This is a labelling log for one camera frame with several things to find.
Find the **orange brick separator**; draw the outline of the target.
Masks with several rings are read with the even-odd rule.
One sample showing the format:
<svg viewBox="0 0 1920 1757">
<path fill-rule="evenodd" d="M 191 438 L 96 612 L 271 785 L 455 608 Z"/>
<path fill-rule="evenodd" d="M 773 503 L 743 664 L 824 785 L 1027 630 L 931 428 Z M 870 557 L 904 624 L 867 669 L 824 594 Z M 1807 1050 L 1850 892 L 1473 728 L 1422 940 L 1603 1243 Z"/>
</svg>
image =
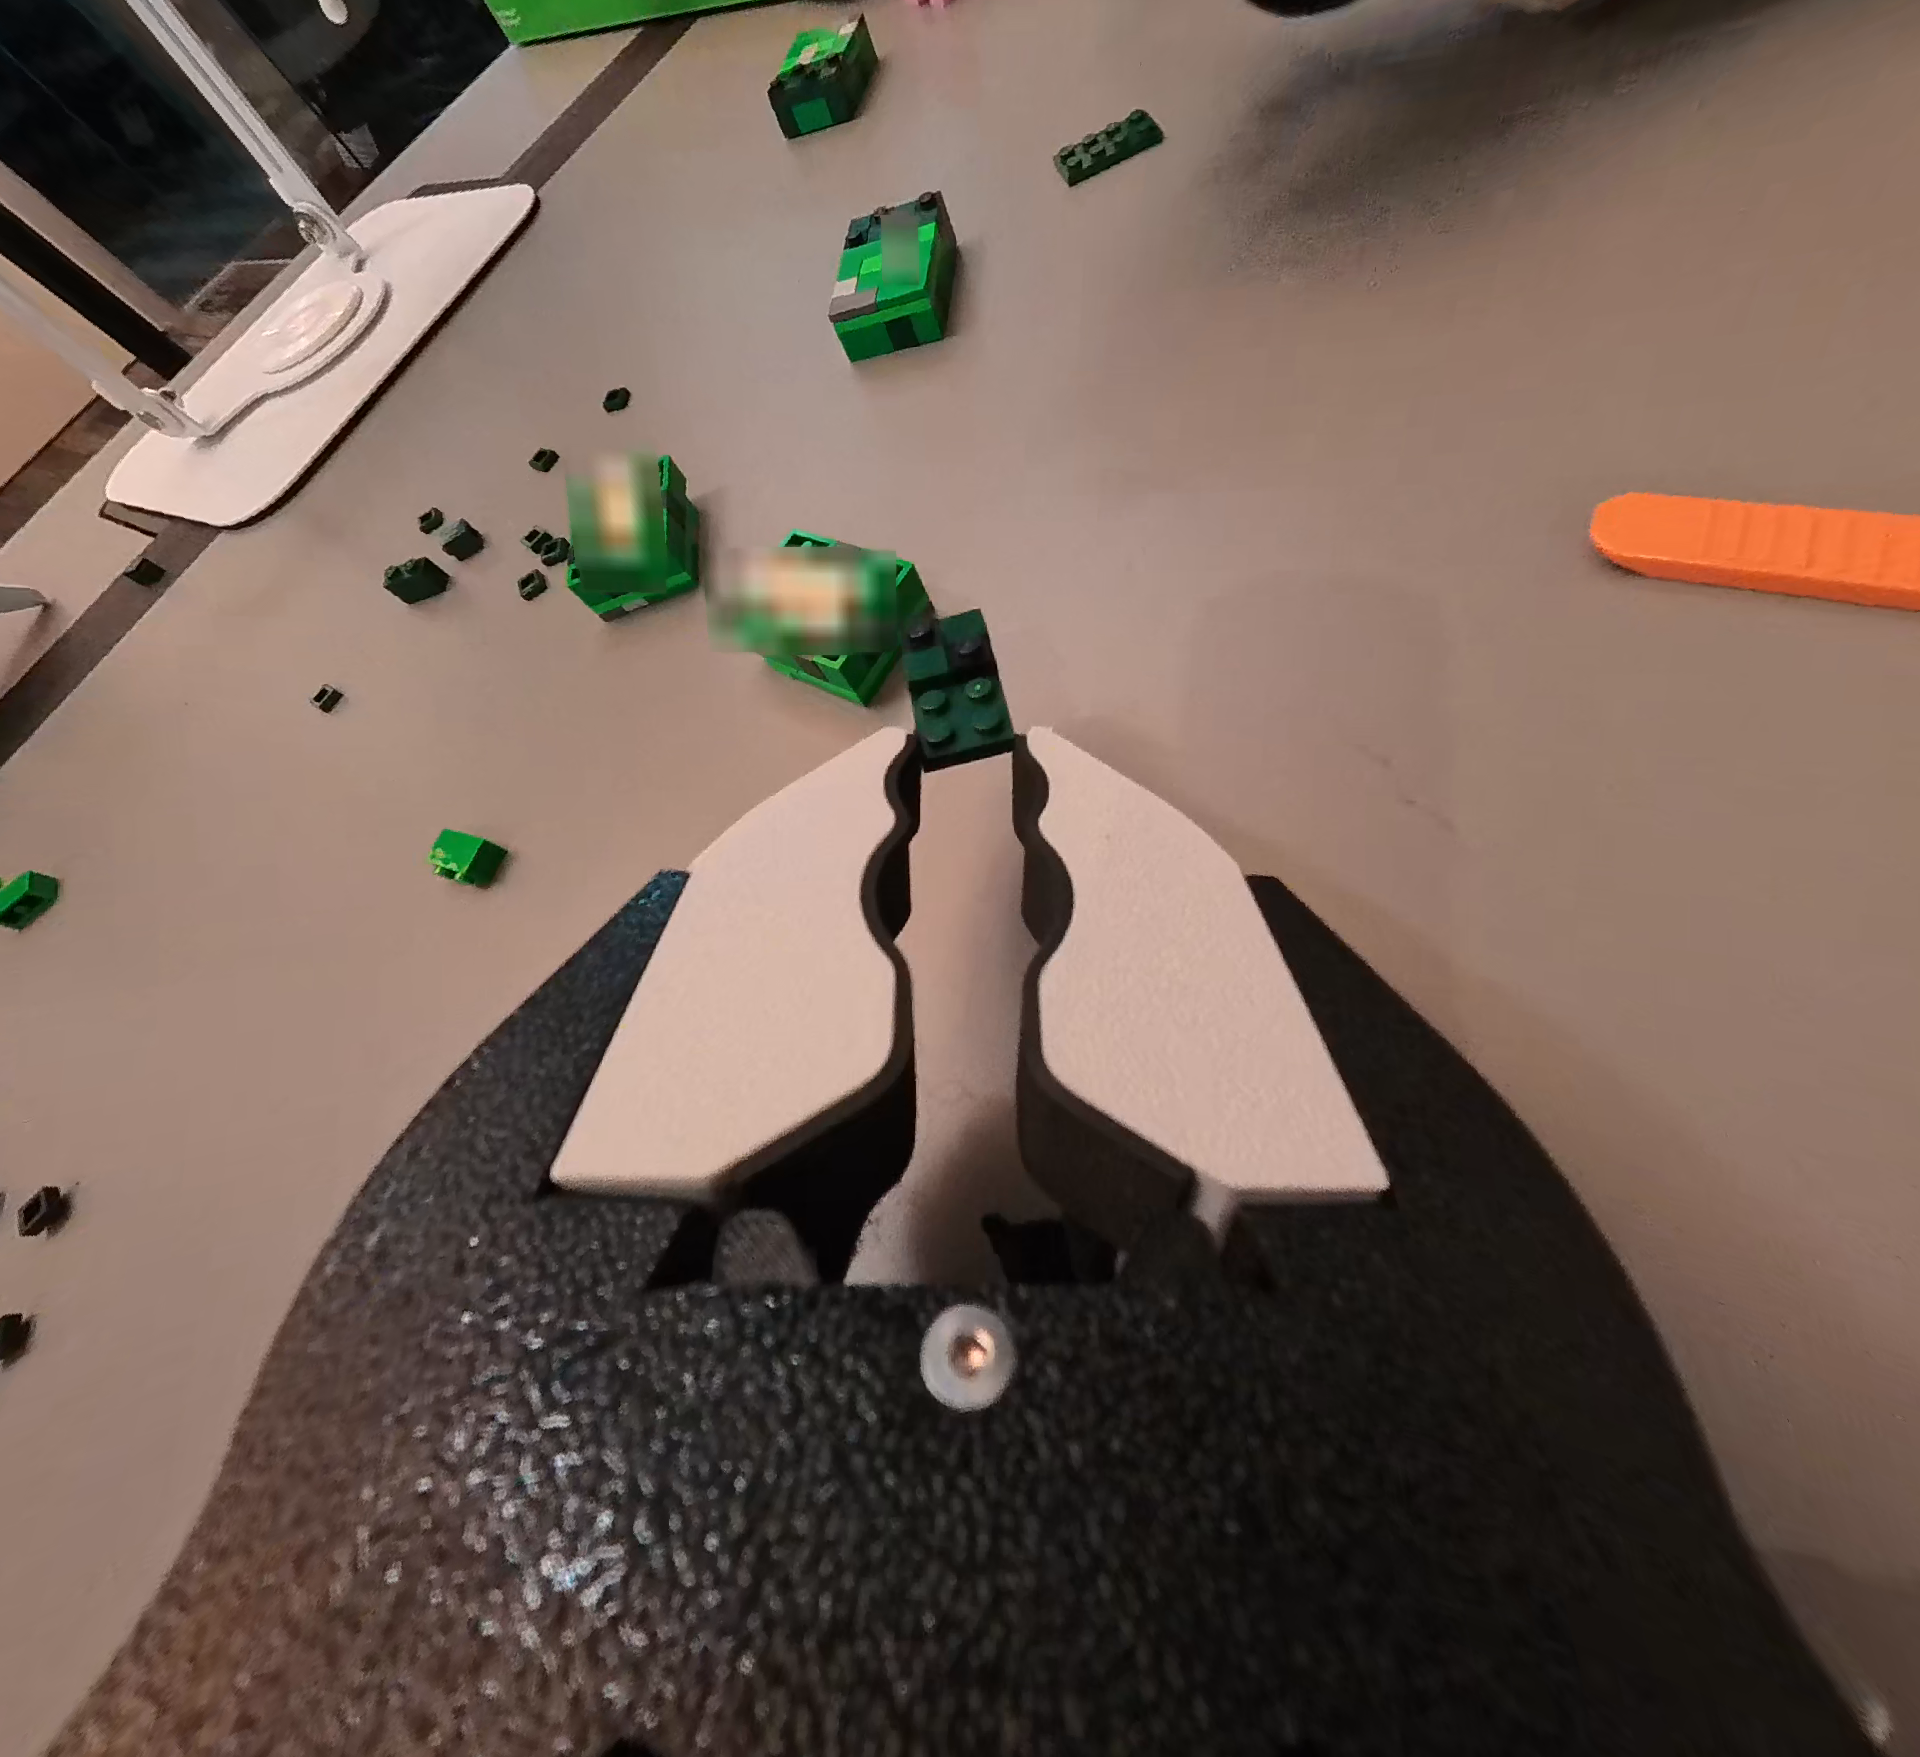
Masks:
<svg viewBox="0 0 1920 1757">
<path fill-rule="evenodd" d="M 1590 541 L 1646 580 L 1919 611 L 1919 517 L 1642 491 L 1596 505 Z"/>
</svg>

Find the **dark green brick plate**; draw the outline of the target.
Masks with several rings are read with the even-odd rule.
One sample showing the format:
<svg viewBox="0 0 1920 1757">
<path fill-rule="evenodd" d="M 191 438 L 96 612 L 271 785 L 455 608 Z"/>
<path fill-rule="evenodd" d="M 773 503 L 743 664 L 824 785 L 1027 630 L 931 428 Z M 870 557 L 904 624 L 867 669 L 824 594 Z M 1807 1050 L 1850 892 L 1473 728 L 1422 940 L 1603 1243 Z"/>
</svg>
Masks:
<svg viewBox="0 0 1920 1757">
<path fill-rule="evenodd" d="M 1128 110 L 1105 128 L 1064 143 L 1054 153 L 1054 167 L 1068 189 L 1078 189 L 1158 145 L 1164 145 L 1161 123 L 1151 110 Z"/>
<path fill-rule="evenodd" d="M 956 682 L 947 689 L 931 689 L 923 699 L 909 699 L 924 772 L 961 766 L 1013 751 L 1016 724 L 1007 707 L 1001 669 L 1000 677 L 967 682 L 960 674 L 954 677 Z"/>
</svg>

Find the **scattered small green bricks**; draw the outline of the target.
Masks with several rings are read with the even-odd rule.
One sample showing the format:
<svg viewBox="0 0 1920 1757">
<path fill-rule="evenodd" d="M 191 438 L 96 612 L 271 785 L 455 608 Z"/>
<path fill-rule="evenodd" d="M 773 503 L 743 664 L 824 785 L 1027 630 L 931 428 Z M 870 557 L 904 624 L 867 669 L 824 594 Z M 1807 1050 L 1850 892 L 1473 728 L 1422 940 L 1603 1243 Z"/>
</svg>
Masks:
<svg viewBox="0 0 1920 1757">
<path fill-rule="evenodd" d="M 484 547 L 484 535 L 472 523 L 455 523 L 446 527 L 442 511 L 425 511 L 421 517 L 422 533 L 446 533 L 442 547 L 451 560 L 468 560 Z M 529 551 L 536 554 L 543 568 L 556 568 L 562 561 L 562 541 L 552 533 L 532 531 L 526 533 Z M 399 565 L 391 565 L 384 574 L 384 588 L 406 601 L 409 608 L 431 601 L 448 590 L 448 574 L 435 560 L 421 557 Z M 505 846 L 474 832 L 442 831 L 431 846 L 429 866 L 435 876 L 458 883 L 488 886 L 505 866 Z M 3 883 L 3 926 L 30 930 L 36 926 L 54 903 L 60 902 L 60 879 L 51 872 L 17 872 Z M 47 1234 L 54 1231 L 71 1214 L 71 1196 L 60 1186 L 41 1186 L 20 1203 L 20 1234 Z M 3 1365 L 11 1365 L 33 1348 L 36 1318 L 26 1313 L 3 1315 Z"/>
</svg>

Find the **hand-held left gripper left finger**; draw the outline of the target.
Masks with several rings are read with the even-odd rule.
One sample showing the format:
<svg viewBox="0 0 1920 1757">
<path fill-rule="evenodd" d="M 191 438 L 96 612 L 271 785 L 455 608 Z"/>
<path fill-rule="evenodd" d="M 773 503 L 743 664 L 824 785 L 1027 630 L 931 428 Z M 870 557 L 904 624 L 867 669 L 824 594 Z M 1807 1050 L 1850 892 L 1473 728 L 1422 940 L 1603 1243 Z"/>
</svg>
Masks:
<svg viewBox="0 0 1920 1757">
<path fill-rule="evenodd" d="M 552 1160 L 585 1196 L 729 1200 L 913 1060 L 919 745 L 883 728 L 786 785 L 689 866 Z"/>
</svg>

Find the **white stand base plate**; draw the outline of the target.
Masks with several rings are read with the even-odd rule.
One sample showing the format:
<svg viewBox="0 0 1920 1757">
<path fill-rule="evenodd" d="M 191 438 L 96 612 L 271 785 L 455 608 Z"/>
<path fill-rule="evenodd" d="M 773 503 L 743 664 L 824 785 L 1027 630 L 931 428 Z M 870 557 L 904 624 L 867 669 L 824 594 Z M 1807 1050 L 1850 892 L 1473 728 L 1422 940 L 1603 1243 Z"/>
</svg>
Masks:
<svg viewBox="0 0 1920 1757">
<path fill-rule="evenodd" d="M 3 283 L 3 310 L 137 426 L 108 470 L 105 517 L 245 527 L 302 488 L 523 233 L 541 193 L 526 183 L 468 183 L 348 222 L 175 0 L 123 3 L 275 186 L 309 257 L 277 299 L 194 371 L 184 397 L 131 381 L 11 283 Z"/>
</svg>

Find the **small green brick assembly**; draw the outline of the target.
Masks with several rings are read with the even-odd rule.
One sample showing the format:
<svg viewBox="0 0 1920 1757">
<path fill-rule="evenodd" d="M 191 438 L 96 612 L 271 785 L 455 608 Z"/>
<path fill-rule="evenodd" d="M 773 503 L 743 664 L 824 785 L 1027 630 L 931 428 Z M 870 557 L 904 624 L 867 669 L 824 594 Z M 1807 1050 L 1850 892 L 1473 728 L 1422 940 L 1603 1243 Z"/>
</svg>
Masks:
<svg viewBox="0 0 1920 1757">
<path fill-rule="evenodd" d="M 837 257 L 832 327 L 850 363 L 947 337 L 960 239 L 941 192 L 853 217 Z"/>
</svg>

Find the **green brick build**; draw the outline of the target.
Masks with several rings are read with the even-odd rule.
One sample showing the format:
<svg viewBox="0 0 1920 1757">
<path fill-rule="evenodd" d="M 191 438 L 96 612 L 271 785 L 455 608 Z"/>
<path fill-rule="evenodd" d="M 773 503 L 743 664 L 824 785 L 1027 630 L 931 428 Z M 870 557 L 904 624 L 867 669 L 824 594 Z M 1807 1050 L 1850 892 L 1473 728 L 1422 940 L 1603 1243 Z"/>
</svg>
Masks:
<svg viewBox="0 0 1920 1757">
<path fill-rule="evenodd" d="M 669 454 L 602 457 L 565 475 L 568 590 L 600 620 L 626 620 L 703 580 L 703 517 Z"/>
</svg>

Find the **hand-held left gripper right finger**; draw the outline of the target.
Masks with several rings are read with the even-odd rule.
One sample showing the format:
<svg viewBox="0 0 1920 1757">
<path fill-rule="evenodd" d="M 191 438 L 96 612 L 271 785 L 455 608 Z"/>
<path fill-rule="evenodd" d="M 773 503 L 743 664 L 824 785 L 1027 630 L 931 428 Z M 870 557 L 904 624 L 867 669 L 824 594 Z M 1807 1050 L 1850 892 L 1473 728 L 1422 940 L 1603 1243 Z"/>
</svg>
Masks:
<svg viewBox="0 0 1920 1757">
<path fill-rule="evenodd" d="M 1020 739 L 1020 1147 L 1073 1223 L 1382 1200 L 1391 1170 L 1232 853 L 1060 729 Z"/>
</svg>

